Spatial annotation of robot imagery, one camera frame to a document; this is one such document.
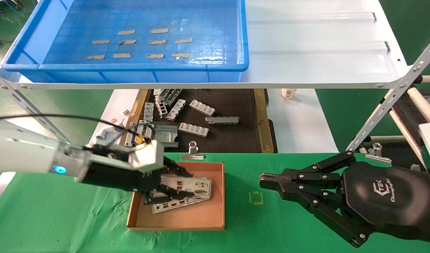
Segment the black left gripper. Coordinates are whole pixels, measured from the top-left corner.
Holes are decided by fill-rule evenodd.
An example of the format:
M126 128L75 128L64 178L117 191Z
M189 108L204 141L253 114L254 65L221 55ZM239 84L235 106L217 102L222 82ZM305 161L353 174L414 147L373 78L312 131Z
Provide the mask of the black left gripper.
M193 197L193 192L177 191L168 186L160 186L161 174L193 177L193 174L188 172L186 168L168 157L164 157L163 164L161 171L156 170L148 174L93 162L85 175L78 178L78 182L144 193L145 205L156 205L167 203L170 200L183 200L185 197ZM164 196L154 197L154 192L162 193Z

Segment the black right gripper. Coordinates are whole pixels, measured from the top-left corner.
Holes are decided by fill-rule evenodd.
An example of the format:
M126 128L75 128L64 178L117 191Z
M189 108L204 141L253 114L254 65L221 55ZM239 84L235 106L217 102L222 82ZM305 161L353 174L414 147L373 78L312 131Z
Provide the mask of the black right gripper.
M259 185L277 191L282 200L300 204L338 236L355 248L362 246L371 231L354 225L327 205L309 186L337 188L343 171L343 189L348 206L373 231L401 240L430 243L430 178L427 172L356 162L345 151L301 170L286 168L281 174L263 173Z

